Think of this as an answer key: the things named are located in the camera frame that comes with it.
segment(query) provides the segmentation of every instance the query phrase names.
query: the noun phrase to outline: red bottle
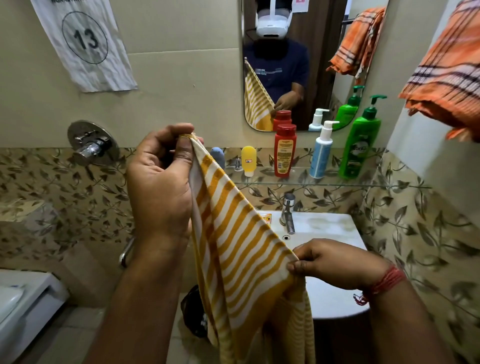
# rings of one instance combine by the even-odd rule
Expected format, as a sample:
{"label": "red bottle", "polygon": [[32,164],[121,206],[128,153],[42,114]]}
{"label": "red bottle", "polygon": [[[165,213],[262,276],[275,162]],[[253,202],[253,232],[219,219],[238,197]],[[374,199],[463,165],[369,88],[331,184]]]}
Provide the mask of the red bottle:
{"label": "red bottle", "polygon": [[287,178],[290,175],[295,146],[297,145],[297,126],[280,124],[275,134],[275,175]]}
{"label": "red bottle", "polygon": [[279,110],[273,119],[273,131],[276,132],[280,124],[292,124],[292,112],[290,110]]}

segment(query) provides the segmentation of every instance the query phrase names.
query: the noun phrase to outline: red bottle cap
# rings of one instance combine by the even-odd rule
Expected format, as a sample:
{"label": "red bottle cap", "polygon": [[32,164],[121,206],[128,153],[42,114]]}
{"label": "red bottle cap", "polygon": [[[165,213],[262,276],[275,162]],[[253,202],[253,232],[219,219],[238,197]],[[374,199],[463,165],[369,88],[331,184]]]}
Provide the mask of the red bottle cap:
{"label": "red bottle cap", "polygon": [[276,133],[280,136],[295,136],[297,126],[294,124],[279,124]]}
{"label": "red bottle cap", "polygon": [[278,121],[290,120],[292,118],[292,112],[290,110],[279,110],[275,113],[275,119]]}

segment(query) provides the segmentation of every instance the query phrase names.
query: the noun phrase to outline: toilet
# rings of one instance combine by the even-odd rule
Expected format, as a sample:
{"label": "toilet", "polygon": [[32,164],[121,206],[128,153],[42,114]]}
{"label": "toilet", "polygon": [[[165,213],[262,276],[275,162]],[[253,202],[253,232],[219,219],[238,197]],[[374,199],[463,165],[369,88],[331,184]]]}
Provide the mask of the toilet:
{"label": "toilet", "polygon": [[0,363],[12,364],[68,297],[51,273],[0,269]]}

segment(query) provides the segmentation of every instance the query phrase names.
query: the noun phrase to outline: orange towel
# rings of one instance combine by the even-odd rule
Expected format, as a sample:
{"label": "orange towel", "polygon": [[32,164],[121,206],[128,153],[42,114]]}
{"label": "orange towel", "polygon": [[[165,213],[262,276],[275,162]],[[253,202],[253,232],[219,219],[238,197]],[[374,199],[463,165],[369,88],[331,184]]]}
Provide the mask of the orange towel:
{"label": "orange towel", "polygon": [[337,53],[330,60],[327,71],[351,74],[358,78],[370,66],[378,35],[385,18],[386,7],[361,12],[347,31]]}
{"label": "orange towel", "polygon": [[454,127],[447,139],[480,141],[480,0],[458,4],[399,97]]}

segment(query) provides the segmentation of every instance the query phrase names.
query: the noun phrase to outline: yellow tube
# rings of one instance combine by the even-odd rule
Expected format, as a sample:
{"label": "yellow tube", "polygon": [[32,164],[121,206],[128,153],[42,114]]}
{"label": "yellow tube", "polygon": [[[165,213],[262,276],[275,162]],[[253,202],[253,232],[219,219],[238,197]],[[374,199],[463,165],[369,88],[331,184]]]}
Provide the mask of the yellow tube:
{"label": "yellow tube", "polygon": [[257,168],[257,150],[252,146],[244,146],[241,150],[241,166],[246,177],[253,177]]}

